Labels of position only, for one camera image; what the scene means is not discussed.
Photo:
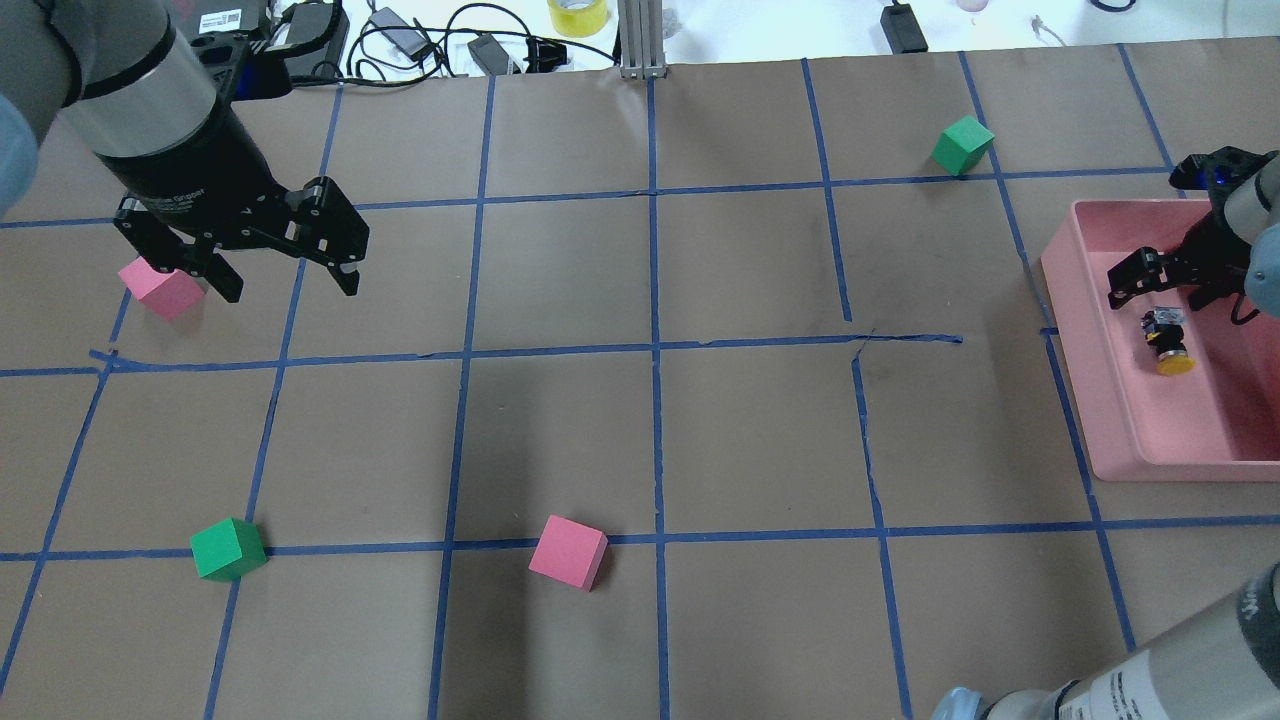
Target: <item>yellow tape roll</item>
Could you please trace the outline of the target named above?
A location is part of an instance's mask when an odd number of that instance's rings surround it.
[[[586,37],[600,32],[609,19],[604,0],[547,0],[556,32],[566,37]]]

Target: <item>green cube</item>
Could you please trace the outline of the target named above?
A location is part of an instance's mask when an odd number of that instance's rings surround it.
[[[960,122],[942,131],[938,143],[933,147],[933,160],[952,176],[961,176],[978,164],[982,154],[991,147],[996,136],[973,115],[960,118]]]
[[[191,553],[200,577],[220,583],[229,583],[266,564],[257,528],[236,518],[191,536]]]

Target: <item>cube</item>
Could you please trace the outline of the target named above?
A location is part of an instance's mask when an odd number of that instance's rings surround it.
[[[534,551],[529,569],[591,592],[595,571],[600,569],[600,559],[608,544],[609,538],[600,530],[552,515],[547,519],[543,536],[538,538],[538,550]]]
[[[206,580],[229,583],[266,564],[266,551],[257,528],[228,518],[191,536],[196,573]]]
[[[977,118],[965,115],[942,131],[933,147],[933,160],[952,176],[961,176],[982,160],[982,154],[995,140],[996,136]]]
[[[116,274],[133,297],[165,320],[173,320],[205,296],[205,288],[187,273],[157,273],[142,258]]]

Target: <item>pink plastic container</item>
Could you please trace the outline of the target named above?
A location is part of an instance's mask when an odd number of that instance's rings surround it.
[[[1103,480],[1280,480],[1280,320],[1230,323],[1231,301],[1192,313],[1187,290],[1107,306],[1107,270],[1147,245],[1176,247],[1203,200],[1078,201],[1044,251],[1044,277],[1093,473]],[[1197,366],[1155,370],[1142,315],[1181,307]]]

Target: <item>light blue joint cap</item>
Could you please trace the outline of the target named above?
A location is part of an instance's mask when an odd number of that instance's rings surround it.
[[[1249,255],[1244,295],[1267,315],[1280,318],[1280,224],[1262,231]]]
[[[978,720],[979,705],[982,694],[969,688],[952,688],[938,703],[931,720]]]
[[[27,118],[0,95],[0,218],[26,195],[36,177],[36,135]]]

